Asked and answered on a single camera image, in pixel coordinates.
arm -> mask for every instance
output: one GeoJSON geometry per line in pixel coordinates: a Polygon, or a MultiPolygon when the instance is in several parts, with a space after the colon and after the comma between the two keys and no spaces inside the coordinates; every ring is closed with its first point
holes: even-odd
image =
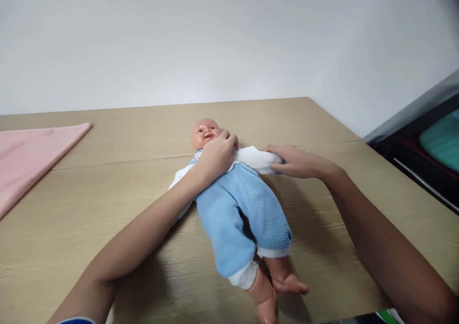
{"type": "MultiPolygon", "coordinates": [[[[177,171],[175,173],[174,181],[171,183],[171,185],[169,186],[168,190],[170,190],[174,185],[176,185],[186,175],[186,173],[188,171],[190,171],[190,169],[192,167],[193,167],[193,165],[188,165],[187,167],[177,171]]],[[[178,215],[178,217],[175,220],[174,224],[185,215],[185,213],[188,211],[188,209],[190,209],[192,203],[193,203],[193,199],[183,207],[182,211],[178,215]]]]}
{"type": "Polygon", "coordinates": [[[74,316],[104,323],[116,295],[117,280],[136,269],[158,246],[183,208],[228,169],[236,141],[237,136],[227,131],[210,141],[195,166],[96,255],[48,324],[74,316]]]}
{"type": "Polygon", "coordinates": [[[438,273],[335,163],[295,147],[268,146],[286,164],[275,171],[322,180],[374,280],[407,323],[457,323],[458,303],[438,273]]]}

teal fabric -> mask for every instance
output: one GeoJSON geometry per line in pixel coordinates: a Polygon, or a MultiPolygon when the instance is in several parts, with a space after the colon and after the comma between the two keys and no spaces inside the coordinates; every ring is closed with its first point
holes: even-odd
{"type": "Polygon", "coordinates": [[[459,173],[459,110],[422,132],[419,142],[436,161],[459,173]]]}

white cuff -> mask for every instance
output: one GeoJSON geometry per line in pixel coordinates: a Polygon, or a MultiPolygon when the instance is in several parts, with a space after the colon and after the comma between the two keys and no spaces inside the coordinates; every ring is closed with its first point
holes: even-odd
{"type": "Polygon", "coordinates": [[[280,249],[280,250],[271,250],[271,249],[265,249],[258,247],[257,248],[257,255],[260,256],[261,258],[267,257],[267,258],[282,258],[285,256],[290,255],[290,250],[292,249],[292,246],[289,245],[286,248],[280,249]]]}
{"type": "Polygon", "coordinates": [[[228,280],[233,286],[239,286],[243,290],[248,291],[257,278],[257,269],[258,264],[254,261],[250,261],[249,264],[247,264],[240,271],[237,271],[228,277],[228,280]]]}

blue romper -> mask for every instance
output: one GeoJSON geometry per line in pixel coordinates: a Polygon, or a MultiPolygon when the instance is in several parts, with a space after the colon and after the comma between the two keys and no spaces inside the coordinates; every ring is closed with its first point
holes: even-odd
{"type": "Polygon", "coordinates": [[[235,163],[230,171],[200,193],[196,202],[199,218],[214,250],[217,270],[224,278],[244,269],[255,255],[255,243],[243,233],[239,211],[249,220],[258,255],[284,257],[288,254],[292,233],[281,205],[256,171],[246,165],[235,163]]]}

doll face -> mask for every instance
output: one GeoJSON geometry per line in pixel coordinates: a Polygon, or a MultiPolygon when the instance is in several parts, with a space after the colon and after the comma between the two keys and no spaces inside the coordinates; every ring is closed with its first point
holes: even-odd
{"type": "Polygon", "coordinates": [[[200,119],[191,130],[191,145],[195,150],[200,150],[213,138],[220,136],[221,129],[211,119],[200,119]]]}

